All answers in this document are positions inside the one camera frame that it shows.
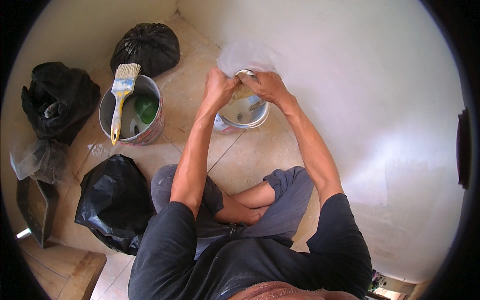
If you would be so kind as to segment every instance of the person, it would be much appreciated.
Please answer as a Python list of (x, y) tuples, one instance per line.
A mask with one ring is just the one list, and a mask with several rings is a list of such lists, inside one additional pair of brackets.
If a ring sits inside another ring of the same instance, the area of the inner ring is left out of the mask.
[[(151, 183), (153, 216), (132, 266), (128, 294), (141, 299), (362, 299), (372, 281), (367, 245), (325, 142), (273, 72), (205, 80), (202, 103), (178, 165)], [(224, 194), (207, 176), (216, 113), (243, 82), (290, 123), (305, 168), (275, 170), (260, 184)], [(313, 186), (320, 217), (310, 253), (290, 249)]]

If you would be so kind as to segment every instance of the yellow brush handle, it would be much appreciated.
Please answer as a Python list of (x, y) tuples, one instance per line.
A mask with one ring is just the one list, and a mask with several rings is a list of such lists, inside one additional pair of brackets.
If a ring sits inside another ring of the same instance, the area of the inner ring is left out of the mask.
[(115, 110), (113, 111), (112, 127), (110, 129), (110, 138), (112, 144), (116, 144), (120, 138), (121, 110), (123, 108), (124, 95), (115, 95)]

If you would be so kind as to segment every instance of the pant leg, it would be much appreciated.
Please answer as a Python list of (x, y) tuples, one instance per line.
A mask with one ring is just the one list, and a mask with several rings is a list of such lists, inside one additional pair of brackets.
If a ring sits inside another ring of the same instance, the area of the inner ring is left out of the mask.
[(275, 170), (264, 177), (275, 190), (275, 201), (254, 225), (243, 229), (241, 238), (278, 236), (291, 239), (307, 210), (313, 182), (303, 167)]
[[(156, 172), (152, 179), (150, 187), (152, 201), (157, 214), (168, 202), (170, 202), (173, 176), (175, 175), (176, 170), (177, 165), (163, 166)], [(222, 192), (213, 180), (207, 176), (202, 203), (195, 221), (197, 230), (197, 250), (195, 259), (198, 259), (200, 254), (202, 254), (212, 242), (229, 235), (228, 225), (219, 224), (213, 219), (213, 216), (222, 208)]]

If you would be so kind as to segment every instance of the black t-shirt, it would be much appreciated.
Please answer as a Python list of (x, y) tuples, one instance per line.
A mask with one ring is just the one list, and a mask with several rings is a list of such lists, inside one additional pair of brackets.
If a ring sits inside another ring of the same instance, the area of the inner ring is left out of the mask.
[(367, 245), (343, 194), (323, 205), (317, 232), (307, 241), (310, 253), (267, 238), (225, 238), (195, 261), (196, 243), (192, 211), (179, 202), (167, 204), (149, 221), (132, 267), (129, 299), (223, 300), (265, 281), (362, 299), (372, 280)]

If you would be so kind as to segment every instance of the black garbage bag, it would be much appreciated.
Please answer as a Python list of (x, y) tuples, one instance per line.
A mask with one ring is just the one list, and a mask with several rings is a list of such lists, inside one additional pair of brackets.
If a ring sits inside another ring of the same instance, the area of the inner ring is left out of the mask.
[(138, 63), (140, 74), (155, 77), (180, 61), (180, 45), (175, 33), (164, 24), (141, 23), (118, 42), (110, 60), (113, 74), (122, 63)]
[[(99, 99), (100, 87), (85, 70), (71, 69), (61, 62), (36, 66), (30, 88), (22, 89), (22, 108), (37, 137), (68, 146), (96, 109)], [(45, 116), (47, 108), (49, 118)]]
[(136, 255), (155, 208), (133, 159), (116, 154), (104, 160), (80, 186), (75, 223), (88, 227), (111, 249)]

